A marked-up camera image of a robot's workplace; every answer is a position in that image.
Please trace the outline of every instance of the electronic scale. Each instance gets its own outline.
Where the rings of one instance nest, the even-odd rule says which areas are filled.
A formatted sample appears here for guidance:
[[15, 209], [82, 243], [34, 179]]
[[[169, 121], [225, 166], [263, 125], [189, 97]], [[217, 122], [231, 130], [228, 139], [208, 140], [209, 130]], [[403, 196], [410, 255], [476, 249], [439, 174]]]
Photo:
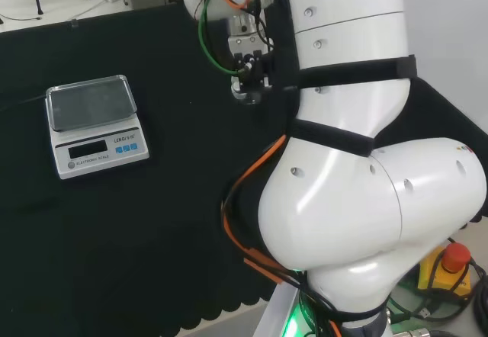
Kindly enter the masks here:
[[61, 179], [149, 158], [123, 75], [49, 88], [46, 110]]

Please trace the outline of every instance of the green cable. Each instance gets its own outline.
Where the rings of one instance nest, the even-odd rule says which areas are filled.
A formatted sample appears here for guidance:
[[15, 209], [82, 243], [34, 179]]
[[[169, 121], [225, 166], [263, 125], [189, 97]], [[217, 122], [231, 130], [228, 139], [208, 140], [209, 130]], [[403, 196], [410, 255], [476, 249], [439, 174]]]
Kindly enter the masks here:
[[207, 55], [207, 58], [210, 60], [212, 64], [214, 64], [220, 71], [225, 72], [226, 74], [230, 75], [237, 75], [240, 74], [241, 72], [244, 72], [244, 69], [240, 69], [239, 71], [237, 70], [228, 70], [221, 66], [215, 59], [214, 57], [210, 54], [210, 52], [207, 49], [207, 46], [205, 46], [204, 42], [204, 20], [205, 20], [205, 13], [207, 13], [207, 8], [210, 3], [210, 0], [206, 0], [204, 7], [201, 12], [200, 20], [198, 22], [198, 39], [200, 40], [200, 45], [202, 50], [204, 51], [205, 55]]

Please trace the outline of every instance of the red button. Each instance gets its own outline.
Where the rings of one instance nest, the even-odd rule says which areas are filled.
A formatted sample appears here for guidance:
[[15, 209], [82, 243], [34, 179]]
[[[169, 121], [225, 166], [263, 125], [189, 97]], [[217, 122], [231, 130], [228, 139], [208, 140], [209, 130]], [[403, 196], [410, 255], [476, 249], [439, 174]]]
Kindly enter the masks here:
[[451, 243], [445, 249], [442, 265], [446, 270], [456, 273], [462, 270], [470, 260], [471, 252], [466, 246], [460, 243]]

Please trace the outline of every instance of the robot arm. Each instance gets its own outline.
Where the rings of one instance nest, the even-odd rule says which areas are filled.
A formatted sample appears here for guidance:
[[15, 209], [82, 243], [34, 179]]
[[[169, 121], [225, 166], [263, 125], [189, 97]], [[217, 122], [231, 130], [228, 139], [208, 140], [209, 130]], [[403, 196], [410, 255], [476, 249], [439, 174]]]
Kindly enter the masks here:
[[263, 8], [270, 0], [184, 0], [188, 12], [199, 21], [226, 20], [229, 31], [229, 59], [226, 66], [217, 62], [211, 51], [201, 43], [207, 57], [221, 71], [232, 75], [231, 92], [238, 102], [257, 104], [271, 90], [273, 40], [268, 38]]
[[[475, 154], [449, 139], [368, 150], [409, 95], [407, 78], [376, 74], [409, 55], [403, 0], [290, 2], [308, 88], [301, 91], [298, 130], [262, 193], [259, 227], [279, 264], [307, 271], [312, 290], [337, 310], [366, 313], [474, 217], [486, 178]], [[195, 0], [185, 4], [198, 10]], [[209, 4], [212, 18], [240, 12], [222, 0]], [[381, 328], [378, 335], [392, 335]]]

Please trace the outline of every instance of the black tablecloth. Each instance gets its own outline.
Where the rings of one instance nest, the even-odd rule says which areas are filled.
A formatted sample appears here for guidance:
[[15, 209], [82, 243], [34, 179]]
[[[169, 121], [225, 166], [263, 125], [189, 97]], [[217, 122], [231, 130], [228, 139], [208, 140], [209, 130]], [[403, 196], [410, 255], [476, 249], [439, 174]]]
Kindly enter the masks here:
[[[282, 7], [270, 13], [286, 85], [296, 56], [280, 47], [293, 34]], [[214, 33], [225, 43], [223, 27]], [[172, 336], [270, 297], [274, 285], [241, 262], [217, 213], [226, 182], [284, 132], [297, 96], [277, 88], [258, 107], [237, 105], [182, 6], [0, 34], [0, 56], [0, 110], [125, 75], [151, 152], [60, 181], [43, 102], [0, 112], [0, 335]], [[433, 136], [463, 140], [488, 163], [483, 131], [417, 81], [377, 145]]]

